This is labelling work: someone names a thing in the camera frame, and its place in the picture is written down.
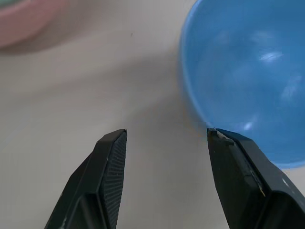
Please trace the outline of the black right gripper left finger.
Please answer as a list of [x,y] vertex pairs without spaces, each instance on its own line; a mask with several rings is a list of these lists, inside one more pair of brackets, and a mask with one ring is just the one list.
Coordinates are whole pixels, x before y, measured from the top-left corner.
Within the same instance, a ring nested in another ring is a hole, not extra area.
[[122,198],[127,131],[104,135],[72,173],[47,229],[114,229]]

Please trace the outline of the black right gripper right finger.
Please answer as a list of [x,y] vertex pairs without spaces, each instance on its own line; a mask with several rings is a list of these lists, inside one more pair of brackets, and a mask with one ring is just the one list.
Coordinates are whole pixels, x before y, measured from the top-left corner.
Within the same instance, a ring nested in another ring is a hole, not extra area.
[[231,229],[303,229],[305,197],[252,140],[208,128],[213,179]]

